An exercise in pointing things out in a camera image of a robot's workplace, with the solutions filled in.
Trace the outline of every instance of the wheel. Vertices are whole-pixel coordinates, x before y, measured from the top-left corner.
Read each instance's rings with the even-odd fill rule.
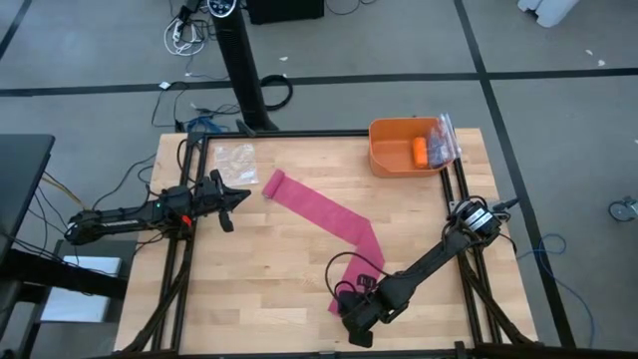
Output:
[[[634,212],[627,207],[627,203],[617,200],[609,204],[609,215],[620,222],[632,221],[635,219]]]

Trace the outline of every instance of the black floor stripe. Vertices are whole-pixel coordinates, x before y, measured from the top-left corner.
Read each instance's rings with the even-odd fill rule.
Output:
[[[482,61],[482,57],[480,56],[479,44],[472,30],[470,18],[468,17],[468,13],[466,12],[463,0],[455,0],[455,5],[461,19],[463,30],[468,41],[468,46],[470,47],[470,52],[472,54],[472,59],[475,63],[475,67],[477,68],[477,72],[480,75],[484,75],[484,77],[480,80],[480,86],[482,87],[483,93],[485,95],[485,100],[487,101],[489,113],[491,114],[491,119],[498,136],[498,141],[500,142],[500,147],[505,157],[505,163],[507,165],[507,169],[509,170],[509,175],[511,176],[514,191],[516,192],[516,196],[519,199],[520,209],[525,221],[525,227],[527,228],[529,240],[531,241],[531,246],[533,248],[539,248],[541,234],[538,227],[538,222],[536,221],[536,215],[534,213],[533,207],[531,206],[529,194],[527,193],[527,188],[525,187],[522,173],[520,171],[520,167],[518,166],[518,161],[514,154],[513,146],[511,145],[511,140],[509,139],[509,134],[507,133],[507,128],[505,127],[505,122],[502,118],[502,113],[500,112],[500,108],[498,107],[496,96],[494,95],[493,88],[491,87],[491,83],[489,82],[489,78],[487,77],[485,64]],[[538,267],[538,272],[540,273],[540,278],[545,289],[547,301],[549,302],[549,308],[554,320],[554,325],[556,326],[556,331],[558,332],[560,343],[563,347],[573,348],[575,347],[575,341],[571,332],[571,327],[569,326],[567,314],[565,313],[565,307],[562,304],[562,299],[560,298],[560,292],[558,291],[558,287],[556,286],[556,282],[554,281],[554,279],[551,276],[547,275],[547,273],[541,268],[542,264],[540,263],[540,261],[542,260],[542,262],[547,265],[547,269],[549,269],[549,271],[551,272],[547,254],[545,254],[544,252],[539,252],[536,254],[535,259],[536,266]]]
[[[495,73],[440,73],[440,74],[379,74],[351,76],[321,76],[291,78],[295,86],[370,84],[392,82],[445,82],[445,81],[479,81],[488,80],[537,80],[537,79],[575,79],[596,77],[638,76],[638,68],[606,69],[606,70],[560,70],[560,71],[528,71],[528,72],[495,72]],[[192,90],[230,89],[228,81],[189,82]],[[36,97],[59,95],[98,95],[122,94],[159,91],[158,84],[104,85],[104,86],[70,86],[56,88],[0,89],[0,97]],[[169,89],[181,90],[181,87]]]
[[[24,16],[27,13],[27,10],[29,10],[29,6],[31,6],[31,0],[24,0],[22,2],[22,6],[20,6],[20,10],[18,10],[16,17],[13,18],[13,22],[11,23],[11,26],[9,26],[9,30],[7,30],[7,33],[4,35],[4,38],[2,38],[2,42],[0,42],[0,60],[2,60],[4,53],[7,52],[7,49],[9,48],[9,45],[11,44],[11,40],[13,40],[13,36],[18,31],[18,27],[20,27],[20,23],[22,23],[22,19],[24,19]]]
[[[386,74],[386,75],[353,75],[353,76],[323,76],[290,78],[295,86],[306,85],[335,85],[335,84],[368,84],[389,82],[426,82],[426,81],[476,81],[479,74],[476,73],[440,73],[440,74]],[[191,90],[230,89],[228,81],[189,82]],[[182,87],[170,90],[181,90]],[[139,85],[107,85],[107,86],[79,86],[60,88],[33,88],[33,89],[0,89],[0,97],[33,97],[33,96],[57,96],[57,95],[95,95],[118,94],[159,91],[159,84]]]
[[[574,79],[637,75],[638,68],[487,73],[490,80]]]

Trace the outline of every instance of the black desk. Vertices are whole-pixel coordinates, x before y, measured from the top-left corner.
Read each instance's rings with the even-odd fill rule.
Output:
[[[124,279],[17,250],[13,239],[2,235],[18,233],[54,141],[48,135],[0,135],[0,337],[16,302],[44,304],[51,286],[119,299],[126,293]]]
[[[0,135],[0,231],[15,236],[49,161],[55,139],[49,135]],[[0,236],[0,262],[13,243]],[[22,288],[15,279],[0,280],[0,336]]]

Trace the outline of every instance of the orange plastic container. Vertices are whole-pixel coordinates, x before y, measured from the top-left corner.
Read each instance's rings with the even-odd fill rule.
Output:
[[[379,119],[370,124],[370,168],[380,178],[427,177],[438,169],[415,166],[412,143],[414,138],[428,138],[439,125],[437,118]]]

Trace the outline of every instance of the white cable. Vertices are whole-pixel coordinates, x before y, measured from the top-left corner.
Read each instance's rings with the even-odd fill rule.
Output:
[[[170,24],[168,24],[168,26],[166,26],[166,29],[163,31],[163,45],[166,47],[166,50],[171,55],[188,57],[188,56],[193,56],[198,54],[203,49],[205,42],[203,41],[203,39],[199,39],[197,37],[197,32],[195,30],[194,24],[190,24],[190,32],[191,32],[190,41],[182,41],[184,42],[184,44],[180,45],[179,42],[181,40],[178,40],[178,41],[175,40],[175,38],[181,37],[181,34],[177,32],[177,28],[181,24],[182,23],[179,19],[174,19],[170,22]],[[172,39],[172,46],[174,47],[174,50],[172,50],[168,46],[168,41],[166,40],[166,38],[168,37],[168,33],[170,32],[170,28],[173,25],[174,25],[174,28],[171,32],[170,37]],[[197,44],[199,44],[200,46],[196,50],[191,50],[187,52],[187,50],[190,50],[193,46],[196,46]]]

